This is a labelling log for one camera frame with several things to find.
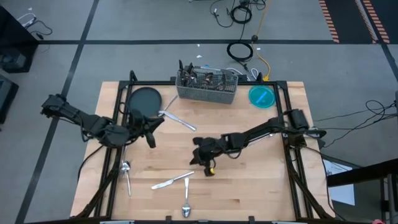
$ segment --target yellow cable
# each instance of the yellow cable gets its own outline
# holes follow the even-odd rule
[[[262,26],[262,22],[264,21],[264,18],[266,16],[267,13],[267,9],[269,7],[269,4],[271,3],[271,0],[267,0],[267,4],[266,4],[266,8],[264,9],[264,12],[262,13],[262,17],[261,17],[261,21],[260,21],[260,25],[259,28],[257,30],[256,36],[259,35],[259,32],[261,30],[261,26]],[[269,80],[269,75],[271,74],[271,66],[269,65],[269,63],[267,62],[266,59],[264,59],[263,57],[261,57],[261,55],[259,54],[259,52],[257,52],[256,48],[254,47],[254,42],[251,42],[251,48],[253,49],[253,51],[256,53],[257,57],[259,57],[268,67],[268,72],[267,75],[264,76],[263,80],[264,81],[268,81]]]

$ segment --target wooden tabletop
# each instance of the wooden tabletop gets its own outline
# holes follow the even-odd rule
[[[312,119],[302,82],[288,82],[293,108],[304,110],[310,125]],[[142,86],[134,86],[133,91]],[[177,94],[174,86],[151,86],[162,95],[164,107]],[[120,177],[114,199],[113,216],[116,220],[295,220],[280,134],[247,147],[239,159],[226,155],[216,158],[216,175],[205,177],[203,167],[190,166],[194,137],[219,138],[220,134],[243,132],[269,118],[277,116],[276,107],[260,110],[250,104],[251,86],[238,86],[232,105],[208,103],[177,98],[167,111],[197,127],[193,132],[178,122],[165,118],[155,131],[157,147],[150,149],[140,138],[127,149],[126,159],[131,163],[130,181],[132,197],[127,194],[126,176]],[[118,82],[104,82],[99,94],[96,114],[112,117]],[[318,149],[316,141],[306,139],[308,146]],[[86,156],[99,146],[90,141]],[[85,164],[71,215],[83,210],[99,187],[105,150]],[[302,159],[308,188],[320,205],[333,215],[326,196],[326,180],[319,154],[302,149]],[[182,175],[191,170],[189,203],[192,208],[188,219],[182,217],[184,205],[183,180],[157,190],[151,186]],[[298,189],[302,216],[305,209]]]

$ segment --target gray floor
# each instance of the gray floor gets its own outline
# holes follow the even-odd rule
[[[78,40],[93,0],[0,1],[15,17],[32,8],[39,19],[54,29],[53,40]],[[88,34],[91,40],[236,39],[241,26],[218,27],[210,15],[211,1],[191,4],[184,0],[100,0]],[[271,3],[261,39],[330,40],[317,0],[278,0]],[[231,1],[217,4],[224,16]],[[260,12],[245,29],[244,38],[256,31]],[[15,222],[50,120],[39,115],[48,94],[59,93],[70,68],[76,45],[41,45],[29,73],[6,74],[20,86],[0,133],[0,209],[3,223]],[[397,80],[378,45],[258,45],[272,67],[271,80],[303,81],[314,119],[365,109],[367,100],[389,105],[398,89]],[[389,46],[398,58],[398,46]],[[82,110],[95,111],[101,82],[126,80],[134,70],[139,80],[168,80],[178,59],[197,65],[234,67],[242,70],[225,52],[225,44],[179,45],[85,45],[70,87],[68,100]],[[233,49],[238,54],[240,49]],[[260,71],[264,64],[254,57],[249,63]],[[315,123],[319,127],[352,127],[370,114]],[[394,119],[354,131],[323,152],[366,166],[398,157],[397,122]],[[341,136],[330,131],[326,141]],[[76,173],[85,144],[78,127],[58,124],[25,222],[68,218],[76,188]],[[343,215],[379,218],[379,184],[355,186],[357,206],[336,203]]]

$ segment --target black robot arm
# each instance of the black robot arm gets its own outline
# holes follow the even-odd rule
[[[66,98],[59,94],[49,96],[42,105],[42,114],[52,118],[66,118],[80,126],[83,141],[95,138],[106,147],[120,147],[143,136],[151,148],[156,147],[152,133],[164,121],[163,118],[147,118],[139,111],[133,110],[130,111],[128,125],[123,127],[110,118],[86,114],[71,106]]]
[[[292,146],[305,145],[303,134],[313,138],[322,138],[326,131],[309,130],[307,119],[302,110],[291,110],[284,113],[289,118],[289,126],[278,117],[271,118],[243,133],[222,134],[221,138],[193,138],[194,145],[198,147],[193,151],[193,159],[190,165],[199,164],[205,166],[205,175],[214,175],[215,158],[222,154],[240,154],[242,149],[270,134],[284,133],[288,136]]]

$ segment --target blue plate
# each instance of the blue plate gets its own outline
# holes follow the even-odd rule
[[[250,102],[258,108],[269,108],[275,103],[274,91],[267,86],[254,86],[249,91]]]

